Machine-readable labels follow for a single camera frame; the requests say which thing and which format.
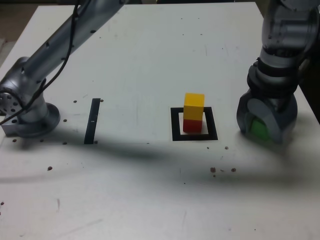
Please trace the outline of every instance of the black square outline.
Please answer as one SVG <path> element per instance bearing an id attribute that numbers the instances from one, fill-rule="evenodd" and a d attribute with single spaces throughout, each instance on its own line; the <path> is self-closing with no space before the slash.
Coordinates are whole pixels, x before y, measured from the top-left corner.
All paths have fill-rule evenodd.
<path id="1" fill-rule="evenodd" d="M 218 140 L 214 114 L 212 108 L 206 106 L 203 108 L 205 114 L 206 126 L 208 134 L 186 134 L 181 135 L 179 113 L 184 112 L 183 107 L 171 107 L 171 128 L 172 128 L 172 141 L 210 141 Z"/>

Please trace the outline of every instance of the white table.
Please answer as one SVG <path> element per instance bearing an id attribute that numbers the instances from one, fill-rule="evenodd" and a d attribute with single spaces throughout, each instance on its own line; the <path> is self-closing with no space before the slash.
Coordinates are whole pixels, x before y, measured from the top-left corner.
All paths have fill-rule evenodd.
<path id="1" fill-rule="evenodd" d="M 39 7 L 1 79 L 72 9 Z M 288 146 L 254 143 L 237 125 L 262 22 L 254 3 L 123 7 L 45 92 L 57 129 L 44 142 L 1 131 L 0 239 L 319 239 L 320 128 L 301 90 Z M 205 94 L 219 140 L 172 142 L 170 108 L 186 92 Z M 104 100 L 98 144 L 83 145 L 92 98 Z"/>

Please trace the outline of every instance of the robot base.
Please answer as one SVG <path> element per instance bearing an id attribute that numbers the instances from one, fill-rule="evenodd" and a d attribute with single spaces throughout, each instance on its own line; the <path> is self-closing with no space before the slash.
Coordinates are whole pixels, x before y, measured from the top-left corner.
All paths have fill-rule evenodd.
<path id="1" fill-rule="evenodd" d="M 34 138 L 51 132 L 60 121 L 60 113 L 56 106 L 47 103 L 48 113 L 40 121 L 33 123 L 19 123 L 19 119 L 14 117 L 2 125 L 2 129 L 7 137 Z"/>

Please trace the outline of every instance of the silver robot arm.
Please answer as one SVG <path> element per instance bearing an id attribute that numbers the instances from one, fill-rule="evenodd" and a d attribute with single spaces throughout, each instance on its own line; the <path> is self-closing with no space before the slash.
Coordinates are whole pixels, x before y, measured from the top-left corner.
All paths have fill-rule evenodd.
<path id="1" fill-rule="evenodd" d="M 249 91 L 240 98 L 237 122 L 249 132 L 284 143 L 298 114 L 294 96 L 303 63 L 319 47 L 320 0 L 271 0 L 264 17 L 260 57 L 249 69 Z M 266 130 L 253 126 L 265 125 Z"/>
<path id="2" fill-rule="evenodd" d="M 125 4 L 126 0 L 87 0 L 77 9 L 71 53 L 79 48 Z M 0 82 L 0 110 L 5 118 L 20 111 L 43 80 L 64 61 L 71 38 L 72 16 L 30 57 L 21 57 Z M 41 94 L 33 104 L 2 125 L 7 136 L 36 137 L 53 130 L 58 109 Z"/>

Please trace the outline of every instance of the red block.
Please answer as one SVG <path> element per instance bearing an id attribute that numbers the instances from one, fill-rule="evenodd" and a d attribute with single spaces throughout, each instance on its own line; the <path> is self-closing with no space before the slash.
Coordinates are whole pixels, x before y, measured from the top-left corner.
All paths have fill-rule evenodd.
<path id="1" fill-rule="evenodd" d="M 183 131 L 188 134 L 200 134 L 202 121 L 183 119 Z"/>

